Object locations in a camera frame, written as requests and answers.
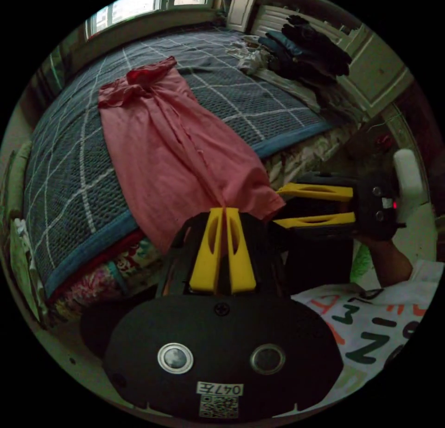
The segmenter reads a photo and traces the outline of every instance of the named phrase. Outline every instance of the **sticker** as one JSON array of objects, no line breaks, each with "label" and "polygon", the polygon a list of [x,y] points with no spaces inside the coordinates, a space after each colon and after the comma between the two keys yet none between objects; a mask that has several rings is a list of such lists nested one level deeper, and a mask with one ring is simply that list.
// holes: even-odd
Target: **sticker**
[{"label": "sticker", "polygon": [[392,198],[382,198],[381,203],[384,209],[392,209],[394,205]]},{"label": "sticker", "polygon": [[206,396],[242,396],[244,391],[243,384],[224,384],[198,382],[196,385],[196,393]]},{"label": "sticker", "polygon": [[237,396],[201,396],[199,417],[212,419],[237,419]]}]

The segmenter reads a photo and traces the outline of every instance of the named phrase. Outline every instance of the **blue blanket edge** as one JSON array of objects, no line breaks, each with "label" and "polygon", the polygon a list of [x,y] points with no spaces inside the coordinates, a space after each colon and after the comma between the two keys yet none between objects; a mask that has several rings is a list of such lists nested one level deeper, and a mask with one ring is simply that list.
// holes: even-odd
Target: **blue blanket edge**
[{"label": "blue blanket edge", "polygon": [[[303,130],[292,130],[274,138],[262,141],[253,145],[252,149],[260,159],[264,159],[274,153],[284,150],[286,147],[298,144],[305,139],[311,138],[312,136],[325,132],[331,128],[333,128],[332,124],[323,121],[305,127]],[[131,215],[131,212],[127,210],[101,230],[91,235],[73,250],[73,252],[71,252],[51,273],[48,281],[44,285],[46,297],[49,299],[54,291],[60,287],[69,276],[76,273],[84,264],[88,263],[94,257],[97,257],[111,245],[138,228],[139,226]]]},{"label": "blue blanket edge", "polygon": [[51,273],[44,285],[46,298],[51,298],[54,291],[83,265],[138,228],[139,226],[131,212],[127,210],[91,235],[76,247]]}]

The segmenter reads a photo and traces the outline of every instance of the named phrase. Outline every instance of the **qr code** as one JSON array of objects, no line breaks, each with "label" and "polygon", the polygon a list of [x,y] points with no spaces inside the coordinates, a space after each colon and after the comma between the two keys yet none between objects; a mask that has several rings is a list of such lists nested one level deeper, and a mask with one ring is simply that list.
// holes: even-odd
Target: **qr code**
[{"label": "qr code", "polygon": [[215,419],[237,419],[238,397],[201,396],[199,416]]}]

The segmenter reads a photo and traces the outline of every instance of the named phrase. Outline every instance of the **gray plaid blanket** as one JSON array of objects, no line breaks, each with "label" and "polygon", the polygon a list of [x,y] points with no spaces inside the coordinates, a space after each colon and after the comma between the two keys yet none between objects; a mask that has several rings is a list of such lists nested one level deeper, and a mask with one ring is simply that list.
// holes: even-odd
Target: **gray plaid blanket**
[{"label": "gray plaid blanket", "polygon": [[299,100],[245,76],[227,55],[240,34],[198,25],[126,45],[76,76],[41,118],[26,172],[25,219],[47,297],[78,269],[137,228],[110,160],[99,88],[169,56],[200,104],[261,158],[331,128]]}]

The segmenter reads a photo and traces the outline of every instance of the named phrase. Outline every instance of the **white t-shirt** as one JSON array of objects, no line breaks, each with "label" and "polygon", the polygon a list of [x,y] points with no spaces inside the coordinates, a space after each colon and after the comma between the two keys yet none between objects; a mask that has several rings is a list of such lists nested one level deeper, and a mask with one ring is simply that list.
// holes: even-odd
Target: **white t-shirt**
[{"label": "white t-shirt", "polygon": [[307,410],[354,393],[397,355],[422,320],[443,270],[443,263],[419,260],[408,281],[384,289],[359,292],[354,284],[326,285],[292,296],[326,321],[344,363],[329,394]]}]

